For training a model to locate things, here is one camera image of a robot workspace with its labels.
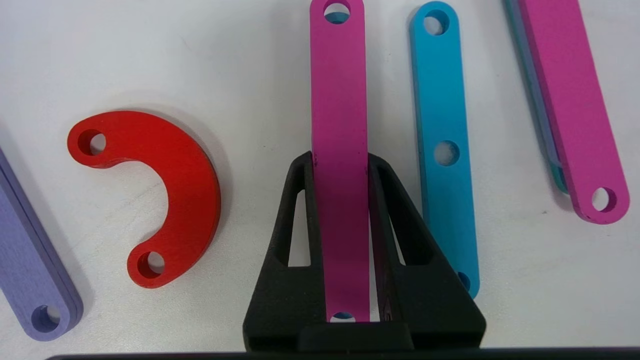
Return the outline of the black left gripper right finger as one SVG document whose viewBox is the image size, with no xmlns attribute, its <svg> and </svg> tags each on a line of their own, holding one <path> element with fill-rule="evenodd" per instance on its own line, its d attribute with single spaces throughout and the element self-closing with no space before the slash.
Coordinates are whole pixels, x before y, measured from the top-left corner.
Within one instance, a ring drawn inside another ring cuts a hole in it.
<svg viewBox="0 0 640 360">
<path fill-rule="evenodd" d="M 393 167 L 373 154 L 368 202 L 380 320 L 403 325 L 415 348 L 480 346 L 485 317 Z"/>
</svg>

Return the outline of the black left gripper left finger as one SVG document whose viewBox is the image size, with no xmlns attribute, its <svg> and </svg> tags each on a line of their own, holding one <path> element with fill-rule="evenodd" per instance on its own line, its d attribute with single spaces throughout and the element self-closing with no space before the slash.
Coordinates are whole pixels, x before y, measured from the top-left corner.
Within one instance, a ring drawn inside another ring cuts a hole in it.
<svg viewBox="0 0 640 360">
<path fill-rule="evenodd" d="M 305 195 L 308 266 L 290 266 L 297 198 Z M 313 155 L 295 158 L 286 174 L 269 246 L 243 321 L 248 351 L 295 351 L 304 328 L 326 321 L 322 235 L 314 193 Z"/>
</svg>

